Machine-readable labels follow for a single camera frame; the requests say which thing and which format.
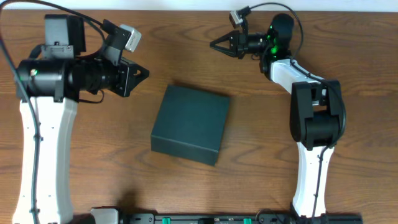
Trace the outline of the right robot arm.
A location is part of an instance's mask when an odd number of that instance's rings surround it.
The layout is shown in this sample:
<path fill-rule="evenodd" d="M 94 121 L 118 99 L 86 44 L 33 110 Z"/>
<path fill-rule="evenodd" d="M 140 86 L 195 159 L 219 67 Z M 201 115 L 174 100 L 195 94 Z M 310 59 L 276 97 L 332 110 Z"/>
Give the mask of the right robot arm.
<path fill-rule="evenodd" d="M 234 30 L 210 42 L 210 47 L 230 57 L 259 56 L 261 72 L 290 94 L 289 126 L 299 157 L 293 219 L 325 223 L 328 166 L 346 122 L 340 83 L 311 74 L 294 58 L 290 41 L 297 16 L 277 14 L 267 32 L 251 34 L 249 13 L 248 7 L 231 11 Z"/>

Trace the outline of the black gift box with lid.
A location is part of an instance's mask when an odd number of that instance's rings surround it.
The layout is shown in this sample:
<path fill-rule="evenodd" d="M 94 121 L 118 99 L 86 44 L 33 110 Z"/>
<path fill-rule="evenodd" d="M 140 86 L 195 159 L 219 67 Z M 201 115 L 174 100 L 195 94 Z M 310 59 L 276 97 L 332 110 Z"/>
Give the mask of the black gift box with lid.
<path fill-rule="evenodd" d="M 214 166 L 230 98 L 169 85 L 150 135 L 151 151 Z"/>

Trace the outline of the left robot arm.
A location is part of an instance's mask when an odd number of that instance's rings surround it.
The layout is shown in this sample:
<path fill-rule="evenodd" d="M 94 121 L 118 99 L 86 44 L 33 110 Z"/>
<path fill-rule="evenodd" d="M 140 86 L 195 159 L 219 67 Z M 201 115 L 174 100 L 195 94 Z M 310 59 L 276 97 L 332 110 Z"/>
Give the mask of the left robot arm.
<path fill-rule="evenodd" d="M 135 51 L 141 33 L 125 24 L 103 21 L 103 43 L 86 53 L 87 20 L 47 14 L 45 42 L 20 62 L 17 88 L 24 130 L 21 189 L 14 223 L 70 223 L 70 142 L 80 93 L 109 90 L 128 97 L 149 71 L 123 57 Z"/>

